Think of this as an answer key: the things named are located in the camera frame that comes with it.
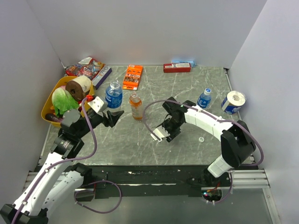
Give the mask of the blue Pocari bottle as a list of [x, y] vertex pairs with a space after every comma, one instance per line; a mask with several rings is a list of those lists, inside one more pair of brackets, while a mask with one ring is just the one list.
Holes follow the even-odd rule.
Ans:
[[203, 91], [197, 100], [197, 105], [203, 109], [207, 109], [211, 102], [211, 99], [211, 93], [207, 95], [205, 91]]
[[122, 104], [122, 88], [118, 80], [114, 80], [106, 88], [105, 100], [108, 108], [116, 109]]

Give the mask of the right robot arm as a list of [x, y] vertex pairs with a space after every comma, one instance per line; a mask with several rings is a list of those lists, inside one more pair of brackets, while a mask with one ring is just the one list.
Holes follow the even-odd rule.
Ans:
[[170, 118], [161, 123], [163, 137], [171, 142], [180, 133], [184, 123], [194, 125], [213, 135], [221, 144], [221, 155], [202, 173], [205, 183], [216, 185], [227, 171], [238, 168], [256, 150], [247, 125], [242, 121], [233, 123], [213, 115], [187, 100], [182, 105], [170, 97], [162, 104]]

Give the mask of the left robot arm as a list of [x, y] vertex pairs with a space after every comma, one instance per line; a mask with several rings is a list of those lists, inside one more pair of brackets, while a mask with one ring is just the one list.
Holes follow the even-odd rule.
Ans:
[[82, 137], [94, 133], [93, 129], [103, 124], [114, 127], [123, 111], [99, 115], [89, 109], [82, 117], [72, 109], [64, 114], [59, 136], [51, 152], [30, 185], [13, 204], [5, 204], [0, 215], [7, 224], [46, 224], [54, 210], [65, 198], [80, 186], [92, 184], [92, 169], [77, 163], [78, 153], [84, 142]]

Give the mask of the blue bottle cap front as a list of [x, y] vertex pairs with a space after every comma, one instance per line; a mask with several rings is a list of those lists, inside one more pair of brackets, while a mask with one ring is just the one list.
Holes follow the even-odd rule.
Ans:
[[205, 93], [206, 93], [207, 95], [210, 94], [210, 93], [211, 93], [211, 89], [206, 88], [206, 89], [205, 89]]

